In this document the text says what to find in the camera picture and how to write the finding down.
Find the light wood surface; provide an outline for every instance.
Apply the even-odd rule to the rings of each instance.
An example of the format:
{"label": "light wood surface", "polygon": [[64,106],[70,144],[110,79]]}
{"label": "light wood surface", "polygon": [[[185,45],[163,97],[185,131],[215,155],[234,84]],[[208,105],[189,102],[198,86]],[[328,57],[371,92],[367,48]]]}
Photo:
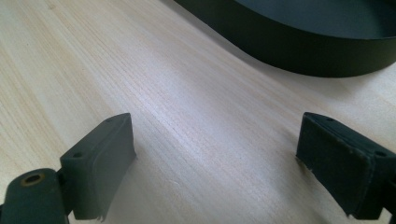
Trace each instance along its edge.
{"label": "light wood surface", "polygon": [[107,223],[387,223],[346,217],[295,151],[305,111],[396,150],[395,75],[274,68],[172,0],[2,0],[0,201],[130,112],[138,159]]}

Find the screw hole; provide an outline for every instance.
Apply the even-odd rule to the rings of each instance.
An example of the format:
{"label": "screw hole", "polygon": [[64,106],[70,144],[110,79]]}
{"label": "screw hole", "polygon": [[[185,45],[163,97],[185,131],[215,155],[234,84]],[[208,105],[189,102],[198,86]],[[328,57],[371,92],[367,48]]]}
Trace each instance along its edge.
{"label": "screw hole", "polygon": [[382,151],[376,151],[376,152],[375,152],[375,155],[378,156],[378,157],[386,157],[386,156],[387,156],[387,154],[385,154],[385,153],[382,152]]}
{"label": "screw hole", "polygon": [[81,152],[76,152],[75,154],[73,154],[73,158],[80,158],[80,157],[82,157]]}
{"label": "screw hole", "polygon": [[24,187],[30,187],[40,183],[43,179],[44,179],[44,174],[29,175],[22,180],[21,185]]}

